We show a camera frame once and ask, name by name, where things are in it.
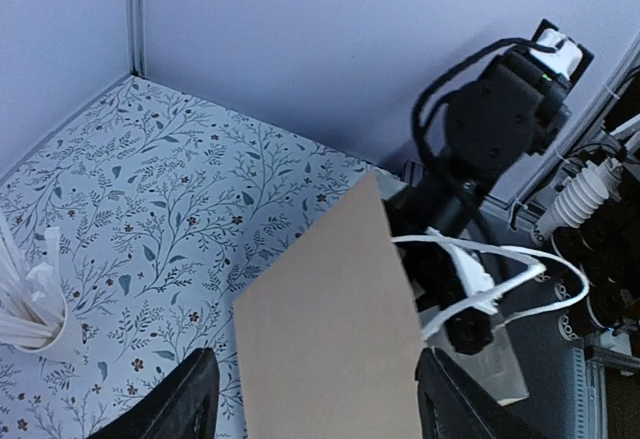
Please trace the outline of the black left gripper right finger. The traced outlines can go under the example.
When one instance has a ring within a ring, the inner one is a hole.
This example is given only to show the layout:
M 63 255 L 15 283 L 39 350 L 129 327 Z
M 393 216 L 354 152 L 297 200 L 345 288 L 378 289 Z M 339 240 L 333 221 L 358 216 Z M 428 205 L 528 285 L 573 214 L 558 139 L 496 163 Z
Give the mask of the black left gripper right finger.
M 541 438 L 501 406 L 445 351 L 426 347 L 415 370 L 424 438 Z

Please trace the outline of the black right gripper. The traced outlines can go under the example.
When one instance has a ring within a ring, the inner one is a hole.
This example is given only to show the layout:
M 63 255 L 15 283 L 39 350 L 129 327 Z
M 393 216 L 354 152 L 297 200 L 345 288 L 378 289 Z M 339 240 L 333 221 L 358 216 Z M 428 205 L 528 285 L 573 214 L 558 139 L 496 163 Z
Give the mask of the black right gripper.
M 405 207 L 405 201 L 394 200 L 394 234 L 418 234 L 428 224 L 419 214 Z M 437 244 L 408 242 L 398 246 L 402 265 L 414 289 L 419 312 L 433 307 L 444 310 L 467 297 L 451 255 Z M 489 316 L 472 307 L 445 322 L 445 331 L 453 349 L 461 354 L 477 354 L 491 344 Z

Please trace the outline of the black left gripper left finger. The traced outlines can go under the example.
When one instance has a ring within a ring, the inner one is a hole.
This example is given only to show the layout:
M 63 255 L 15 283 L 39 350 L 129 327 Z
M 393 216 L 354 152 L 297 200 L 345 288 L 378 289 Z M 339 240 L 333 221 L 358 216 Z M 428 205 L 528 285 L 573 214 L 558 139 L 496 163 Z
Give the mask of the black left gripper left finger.
M 219 368 L 210 348 L 193 350 L 149 394 L 93 438 L 213 438 Z

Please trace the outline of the brown paper bag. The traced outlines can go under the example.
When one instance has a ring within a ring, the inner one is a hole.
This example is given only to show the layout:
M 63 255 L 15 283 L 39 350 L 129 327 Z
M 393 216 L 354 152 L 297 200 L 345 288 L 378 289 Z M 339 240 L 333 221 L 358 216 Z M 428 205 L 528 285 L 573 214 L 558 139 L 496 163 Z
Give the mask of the brown paper bag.
M 374 174 L 361 179 L 234 303 L 252 438 L 424 438 L 415 370 L 455 314 L 543 273 L 548 253 L 466 240 L 522 263 L 516 276 L 421 324 Z

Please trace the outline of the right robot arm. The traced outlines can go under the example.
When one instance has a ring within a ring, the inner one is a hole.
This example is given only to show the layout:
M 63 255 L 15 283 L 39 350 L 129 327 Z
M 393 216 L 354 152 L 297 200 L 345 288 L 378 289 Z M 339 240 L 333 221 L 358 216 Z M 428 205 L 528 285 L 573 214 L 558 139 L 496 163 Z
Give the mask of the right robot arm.
M 384 203 L 392 234 L 433 228 L 458 237 L 474 224 L 496 246 L 484 199 L 522 156 L 551 146 L 571 116 L 565 99 L 593 59 L 544 19 L 531 38 L 499 39 L 436 78 L 410 119 L 424 176 Z

